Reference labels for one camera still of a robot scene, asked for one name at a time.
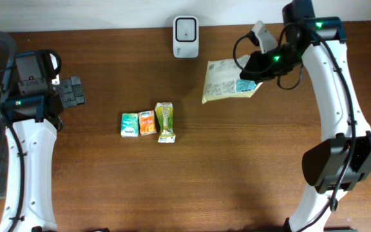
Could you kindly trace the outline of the white barcode scanner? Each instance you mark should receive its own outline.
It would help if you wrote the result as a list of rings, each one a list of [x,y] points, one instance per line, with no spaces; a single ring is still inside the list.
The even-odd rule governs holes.
[[[173,55],[196,58],[199,53],[199,21],[195,16],[179,15],[173,19]]]

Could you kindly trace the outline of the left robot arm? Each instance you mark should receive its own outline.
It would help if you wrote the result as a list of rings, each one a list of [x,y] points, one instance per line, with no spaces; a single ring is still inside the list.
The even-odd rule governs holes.
[[[52,159],[60,114],[86,103],[81,79],[60,80],[62,59],[54,50],[17,53],[19,74],[0,103],[8,143],[8,180],[0,231],[56,231]]]

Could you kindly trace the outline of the green yellow snack packet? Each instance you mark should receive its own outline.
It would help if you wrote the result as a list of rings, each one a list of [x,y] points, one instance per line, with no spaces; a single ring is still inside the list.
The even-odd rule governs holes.
[[[158,102],[155,106],[157,121],[160,126],[159,143],[175,143],[176,135],[173,131],[173,104]]]

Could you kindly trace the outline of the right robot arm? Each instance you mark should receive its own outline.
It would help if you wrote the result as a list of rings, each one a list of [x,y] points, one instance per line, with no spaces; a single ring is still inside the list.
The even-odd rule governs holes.
[[[258,50],[240,66],[240,77],[262,83],[280,80],[295,67],[308,72],[318,104],[321,142],[303,155],[307,185],[283,230],[323,231],[339,201],[371,173],[371,127],[350,77],[341,19],[317,17],[310,0],[293,0],[282,15],[279,37],[261,21],[247,33]]]

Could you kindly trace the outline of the orange tissue pack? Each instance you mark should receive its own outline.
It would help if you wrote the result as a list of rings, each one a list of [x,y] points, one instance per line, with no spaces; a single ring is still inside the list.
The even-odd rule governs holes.
[[[153,110],[143,111],[138,114],[140,134],[151,135],[157,132],[155,127],[155,113]]]

